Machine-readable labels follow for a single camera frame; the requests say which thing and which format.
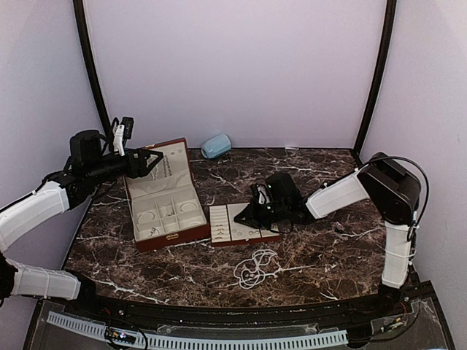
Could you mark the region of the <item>small red jewelry tray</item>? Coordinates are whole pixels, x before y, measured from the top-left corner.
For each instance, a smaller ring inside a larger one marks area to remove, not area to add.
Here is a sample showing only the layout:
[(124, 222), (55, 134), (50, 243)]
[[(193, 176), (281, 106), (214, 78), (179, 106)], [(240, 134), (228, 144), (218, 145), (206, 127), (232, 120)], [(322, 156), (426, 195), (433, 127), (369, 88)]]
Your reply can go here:
[(255, 229), (234, 222), (234, 217), (246, 207), (247, 203), (209, 207), (212, 246), (259, 244), (281, 240), (279, 233), (273, 233), (265, 229)]

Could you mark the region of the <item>large red jewelry box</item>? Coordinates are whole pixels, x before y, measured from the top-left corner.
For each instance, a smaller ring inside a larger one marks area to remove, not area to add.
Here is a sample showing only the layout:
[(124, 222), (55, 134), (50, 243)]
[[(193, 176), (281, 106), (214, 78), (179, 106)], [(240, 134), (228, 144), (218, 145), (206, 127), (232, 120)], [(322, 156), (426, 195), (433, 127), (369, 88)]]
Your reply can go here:
[[(148, 252), (208, 238), (210, 227), (194, 187), (186, 139), (147, 149), (161, 151), (162, 161), (145, 177), (124, 179), (136, 248)], [(197, 217), (205, 224), (188, 227), (187, 221)]]

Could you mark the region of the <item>white bangle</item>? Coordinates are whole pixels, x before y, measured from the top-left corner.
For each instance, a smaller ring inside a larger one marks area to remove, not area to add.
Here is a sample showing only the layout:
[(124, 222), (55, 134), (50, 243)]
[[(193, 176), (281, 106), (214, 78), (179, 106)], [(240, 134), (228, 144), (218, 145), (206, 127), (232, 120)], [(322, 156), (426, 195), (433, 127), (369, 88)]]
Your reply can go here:
[(193, 218), (193, 219), (189, 219), (187, 221), (187, 226), (188, 227), (194, 227), (194, 226), (199, 226), (199, 225), (204, 225), (205, 224), (205, 221), (203, 221), (202, 218)]

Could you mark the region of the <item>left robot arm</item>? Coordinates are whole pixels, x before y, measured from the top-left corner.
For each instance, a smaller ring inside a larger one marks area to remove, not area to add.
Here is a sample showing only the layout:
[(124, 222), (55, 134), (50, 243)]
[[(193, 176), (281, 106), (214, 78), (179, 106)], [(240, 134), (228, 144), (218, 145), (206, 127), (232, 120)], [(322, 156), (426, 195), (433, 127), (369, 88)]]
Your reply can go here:
[[(94, 195), (98, 187), (122, 176), (147, 176), (163, 159), (163, 153), (125, 146), (124, 125), (113, 136), (97, 130), (82, 131), (70, 139), (70, 156), (63, 170), (48, 174), (35, 190), (1, 209), (1, 252), (43, 222), (72, 210)], [(103, 303), (91, 291), (81, 289), (73, 273), (25, 265), (1, 258), (1, 299), (12, 295), (74, 300), (87, 318), (96, 318)]]

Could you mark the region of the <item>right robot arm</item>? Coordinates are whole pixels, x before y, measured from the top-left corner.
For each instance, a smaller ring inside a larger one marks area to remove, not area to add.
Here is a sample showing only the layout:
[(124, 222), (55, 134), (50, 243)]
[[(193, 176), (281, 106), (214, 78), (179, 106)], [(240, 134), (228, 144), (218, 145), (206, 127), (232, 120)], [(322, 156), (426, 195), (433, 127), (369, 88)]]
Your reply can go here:
[(385, 266), (372, 309), (379, 316), (388, 316), (401, 303), (401, 289), (415, 253), (416, 231), (427, 206), (420, 201), (420, 194), (429, 192), (428, 179), (418, 179), (403, 167), (404, 162), (404, 157), (378, 152), (308, 197), (301, 195), (290, 174), (273, 174), (264, 184), (251, 185), (249, 204), (233, 220), (267, 230), (281, 221), (308, 225), (354, 203), (371, 200), (386, 232)]

